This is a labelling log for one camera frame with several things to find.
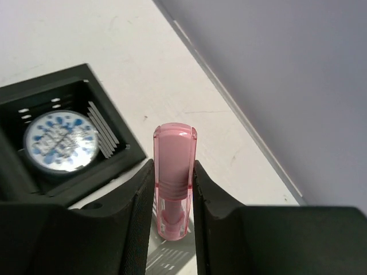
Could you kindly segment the white mesh organizer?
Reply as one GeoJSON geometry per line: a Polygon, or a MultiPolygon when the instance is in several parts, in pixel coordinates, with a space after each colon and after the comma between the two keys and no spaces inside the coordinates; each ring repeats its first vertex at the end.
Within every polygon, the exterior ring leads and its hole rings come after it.
{"type": "Polygon", "coordinates": [[[179,241],[167,241],[151,226],[146,274],[196,274],[196,246],[193,225],[179,241]]]}

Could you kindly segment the black mesh organizer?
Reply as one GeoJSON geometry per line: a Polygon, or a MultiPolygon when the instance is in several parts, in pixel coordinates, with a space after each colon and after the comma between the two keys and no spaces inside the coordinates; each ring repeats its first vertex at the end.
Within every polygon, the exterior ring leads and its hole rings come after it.
{"type": "Polygon", "coordinates": [[[70,206],[146,158],[88,64],[1,88],[1,201],[70,206]]]}

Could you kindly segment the pink transparent tube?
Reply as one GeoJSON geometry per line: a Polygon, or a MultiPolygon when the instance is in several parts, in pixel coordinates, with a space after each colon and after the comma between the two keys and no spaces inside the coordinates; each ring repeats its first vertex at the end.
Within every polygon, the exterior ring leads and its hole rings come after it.
{"type": "Polygon", "coordinates": [[[177,241],[188,232],[197,131],[184,123],[162,124],[153,146],[158,233],[177,241]]]}

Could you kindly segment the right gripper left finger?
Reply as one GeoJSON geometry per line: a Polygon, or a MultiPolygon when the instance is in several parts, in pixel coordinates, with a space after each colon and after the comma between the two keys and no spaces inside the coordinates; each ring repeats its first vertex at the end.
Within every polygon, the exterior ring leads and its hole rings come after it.
{"type": "Polygon", "coordinates": [[[80,209],[1,204],[2,274],[144,274],[154,163],[80,209]]]}

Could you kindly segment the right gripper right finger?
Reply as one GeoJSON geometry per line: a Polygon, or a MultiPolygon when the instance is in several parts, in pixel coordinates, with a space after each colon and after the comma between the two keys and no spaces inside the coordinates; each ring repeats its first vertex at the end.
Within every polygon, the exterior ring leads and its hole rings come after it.
{"type": "Polygon", "coordinates": [[[366,216],[353,207],[247,206],[196,162],[198,274],[365,274],[366,216]]]}

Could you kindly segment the blue glue jar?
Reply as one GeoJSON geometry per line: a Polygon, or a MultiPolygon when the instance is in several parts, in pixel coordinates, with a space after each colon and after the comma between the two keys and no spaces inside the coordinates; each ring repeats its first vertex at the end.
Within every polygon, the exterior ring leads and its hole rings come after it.
{"type": "Polygon", "coordinates": [[[86,168],[100,151],[94,124],[86,116],[68,110],[51,111],[32,120],[23,144],[33,165],[62,176],[86,168]]]}

